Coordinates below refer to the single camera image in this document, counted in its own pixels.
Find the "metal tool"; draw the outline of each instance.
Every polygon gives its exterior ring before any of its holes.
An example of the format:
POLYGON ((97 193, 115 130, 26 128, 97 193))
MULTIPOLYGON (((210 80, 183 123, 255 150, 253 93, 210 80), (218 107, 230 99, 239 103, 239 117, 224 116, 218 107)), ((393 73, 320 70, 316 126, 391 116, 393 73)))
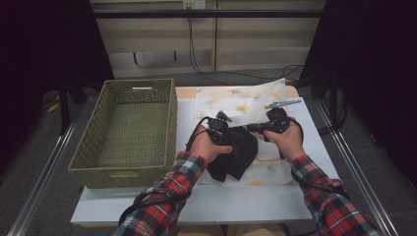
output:
POLYGON ((282 106, 286 106, 286 105, 292 105, 292 104, 299 103, 299 102, 301 102, 300 99, 290 100, 290 101, 276 101, 276 102, 273 102, 270 105, 266 106, 265 108, 277 108, 277 107, 282 107, 282 106))

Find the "hand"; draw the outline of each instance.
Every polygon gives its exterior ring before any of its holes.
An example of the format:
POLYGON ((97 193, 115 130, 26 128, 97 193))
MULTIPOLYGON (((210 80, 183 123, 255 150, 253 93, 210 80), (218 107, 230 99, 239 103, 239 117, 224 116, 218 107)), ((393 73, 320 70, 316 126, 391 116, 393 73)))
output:
POLYGON ((196 138, 191 144, 190 152, 201 156, 208 163, 214 161, 218 155, 230 153, 233 150, 231 146, 215 145, 209 138, 209 134, 206 132, 206 128, 204 126, 199 127, 196 135, 196 138))
POLYGON ((272 131, 264 131, 264 135, 275 142, 284 155, 285 160, 290 164, 297 157, 306 154, 303 149, 300 128, 292 121, 284 133, 278 134, 272 131))

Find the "green wicker basket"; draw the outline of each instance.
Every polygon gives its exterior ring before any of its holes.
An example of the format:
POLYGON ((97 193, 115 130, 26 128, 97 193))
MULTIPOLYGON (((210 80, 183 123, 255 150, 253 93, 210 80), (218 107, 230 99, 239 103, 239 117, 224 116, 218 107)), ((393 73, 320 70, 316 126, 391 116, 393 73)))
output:
POLYGON ((107 81, 68 167, 88 188, 150 185, 175 157, 173 80, 107 81))

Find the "plaid sleeve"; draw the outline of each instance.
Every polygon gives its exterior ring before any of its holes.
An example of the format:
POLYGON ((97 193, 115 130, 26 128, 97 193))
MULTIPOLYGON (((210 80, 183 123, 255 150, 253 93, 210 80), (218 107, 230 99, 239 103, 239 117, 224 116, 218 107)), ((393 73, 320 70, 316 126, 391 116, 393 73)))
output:
MULTIPOLYGON (((307 155, 292 163, 292 170, 301 179, 343 189, 338 179, 329 179, 325 172, 307 155)), ((300 185, 304 202, 323 235, 380 235, 365 215, 342 195, 300 185)))
MULTIPOLYGON (((179 152, 172 171, 138 194, 135 203, 189 194, 206 167, 207 162, 203 158, 191 152, 179 152)), ((114 235, 169 235, 184 205, 185 201, 137 209, 125 219, 114 235)))

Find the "person's left hand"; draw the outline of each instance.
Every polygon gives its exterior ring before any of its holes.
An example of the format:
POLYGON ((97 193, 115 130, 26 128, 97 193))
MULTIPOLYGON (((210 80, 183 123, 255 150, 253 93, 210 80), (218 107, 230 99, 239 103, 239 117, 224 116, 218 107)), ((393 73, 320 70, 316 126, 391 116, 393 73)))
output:
POLYGON ((202 158, 204 158, 208 163, 215 160, 215 158, 220 154, 232 152, 232 146, 217 146, 209 138, 209 133, 206 132, 204 126, 200 126, 196 133, 196 138, 194 139, 190 152, 193 152, 202 158))

